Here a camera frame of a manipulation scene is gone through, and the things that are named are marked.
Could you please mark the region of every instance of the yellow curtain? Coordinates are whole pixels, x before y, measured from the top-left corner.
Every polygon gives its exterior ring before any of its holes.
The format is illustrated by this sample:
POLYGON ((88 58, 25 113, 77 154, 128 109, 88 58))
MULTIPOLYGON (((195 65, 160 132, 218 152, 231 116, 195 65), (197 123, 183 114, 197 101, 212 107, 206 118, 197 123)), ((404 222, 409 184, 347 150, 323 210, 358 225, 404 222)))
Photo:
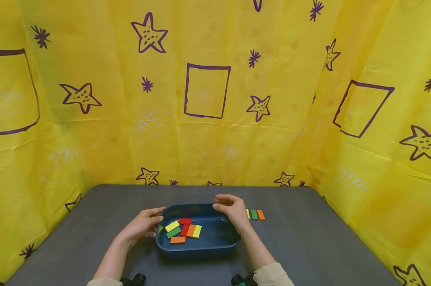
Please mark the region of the yellow curtain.
POLYGON ((311 186, 431 286, 431 0, 0 0, 0 282, 96 184, 311 186))

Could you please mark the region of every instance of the left hand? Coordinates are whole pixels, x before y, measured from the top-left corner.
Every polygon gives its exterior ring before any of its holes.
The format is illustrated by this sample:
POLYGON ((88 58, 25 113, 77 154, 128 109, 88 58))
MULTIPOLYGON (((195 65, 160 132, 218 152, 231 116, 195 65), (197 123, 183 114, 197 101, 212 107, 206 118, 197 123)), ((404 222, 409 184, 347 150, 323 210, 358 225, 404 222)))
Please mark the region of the left hand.
POLYGON ((140 238, 155 237, 157 224, 163 220, 163 216, 158 216, 165 207, 142 210, 119 234, 119 237, 127 240, 131 245, 140 238))

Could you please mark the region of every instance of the green block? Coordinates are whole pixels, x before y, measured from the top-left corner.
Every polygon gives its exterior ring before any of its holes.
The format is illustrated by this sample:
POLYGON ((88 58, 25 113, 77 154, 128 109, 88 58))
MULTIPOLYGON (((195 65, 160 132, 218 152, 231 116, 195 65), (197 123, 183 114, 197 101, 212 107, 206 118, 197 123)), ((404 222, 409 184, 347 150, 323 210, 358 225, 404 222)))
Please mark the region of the green block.
POLYGON ((176 234, 180 234, 180 232, 181 232, 181 228, 178 226, 177 228, 175 228, 175 229, 171 230, 170 232, 168 232, 166 234, 166 236, 168 238, 172 238, 173 236, 176 236, 176 234))
POLYGON ((258 219, 258 216, 257 216, 257 210, 251 210, 250 211, 251 212, 251 217, 252 217, 252 219, 253 220, 257 220, 258 219))

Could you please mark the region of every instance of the orange block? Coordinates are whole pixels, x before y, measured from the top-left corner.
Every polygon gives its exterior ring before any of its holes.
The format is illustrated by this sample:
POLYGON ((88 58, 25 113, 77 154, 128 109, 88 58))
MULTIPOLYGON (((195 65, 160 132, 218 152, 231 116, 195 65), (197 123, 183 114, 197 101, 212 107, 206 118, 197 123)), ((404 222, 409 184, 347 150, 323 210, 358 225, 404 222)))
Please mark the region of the orange block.
POLYGON ((191 224, 190 225, 190 227, 189 227, 189 231, 187 232, 187 237, 188 238, 192 238, 193 237, 193 233, 194 233, 194 231, 195 231, 195 225, 194 224, 191 224))
POLYGON ((258 214, 258 218, 260 220, 265 220, 265 216, 263 215, 263 211, 262 210, 257 210, 257 214, 258 214))
POLYGON ((173 236, 169 243, 185 243, 185 236, 173 236))

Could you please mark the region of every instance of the purple rectangle outline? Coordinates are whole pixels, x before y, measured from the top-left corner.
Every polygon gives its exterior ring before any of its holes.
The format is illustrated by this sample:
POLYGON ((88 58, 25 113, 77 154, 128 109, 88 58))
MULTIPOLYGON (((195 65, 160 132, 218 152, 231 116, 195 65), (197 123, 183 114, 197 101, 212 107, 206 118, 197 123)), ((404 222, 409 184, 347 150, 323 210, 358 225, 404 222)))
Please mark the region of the purple rectangle outline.
POLYGON ((27 68, 28 68, 28 72, 30 73, 31 84, 33 85, 33 90, 35 91, 36 104, 38 106, 38 118, 34 123, 32 123, 28 126, 14 129, 14 130, 0 131, 0 135, 10 135, 10 134, 26 131, 30 127, 35 126, 38 123, 39 119, 41 118, 41 113, 39 112, 38 93, 36 92, 35 82, 33 81, 33 77, 31 75, 30 63, 28 62, 28 57, 27 57, 27 54, 25 52, 25 49, 21 48, 21 49, 17 49, 17 50, 0 50, 0 56, 14 56, 14 55, 20 55, 20 54, 24 54, 25 60, 27 61, 27 68))
POLYGON ((368 129, 368 127, 371 125, 371 123, 373 122, 374 118, 376 117, 377 113, 379 112, 379 110, 381 109, 382 105, 384 105, 384 103, 386 102, 387 98, 390 96, 390 94, 393 93, 393 91, 395 90, 395 87, 384 87, 382 85, 375 85, 375 84, 369 84, 369 83, 363 83, 363 82, 357 82, 354 81, 353 79, 351 79, 349 86, 347 87, 346 93, 344 94, 344 97, 342 97, 341 103, 338 106, 338 110, 336 111, 335 117, 333 118, 333 124, 335 124, 336 126, 338 126, 339 128, 341 128, 341 126, 336 123, 336 118, 338 117, 339 112, 341 112, 341 107, 344 104, 344 100, 347 97, 347 94, 349 93, 349 89, 351 87, 351 85, 354 84, 357 87, 368 87, 368 88, 377 88, 377 89, 381 89, 381 90, 386 90, 388 91, 387 96, 384 97, 384 100, 381 102, 381 104, 379 105, 379 107, 376 109, 376 111, 374 112, 374 114, 372 115, 371 119, 368 121, 368 123, 366 124, 365 128, 362 130, 362 132, 360 133, 360 135, 356 136, 350 133, 345 132, 342 129, 339 129, 342 133, 344 133, 345 135, 349 135, 355 138, 361 138, 361 136, 363 136, 363 134, 366 132, 366 130, 368 129))
POLYGON ((223 112, 225 110, 225 101, 227 100, 227 89, 228 89, 228 80, 230 79, 230 72, 231 72, 231 66, 200 66, 199 64, 187 63, 187 80, 185 82, 184 114, 190 115, 190 116, 195 116, 195 117, 209 117, 209 118, 222 119, 223 112), (189 82, 190 82, 189 71, 190 71, 190 68, 195 68, 195 69, 199 69, 199 70, 228 70, 227 84, 225 85, 225 95, 223 98, 222 114, 220 117, 201 115, 201 114, 192 114, 192 113, 187 112, 187 102, 188 102, 187 92, 189 90, 189 82))

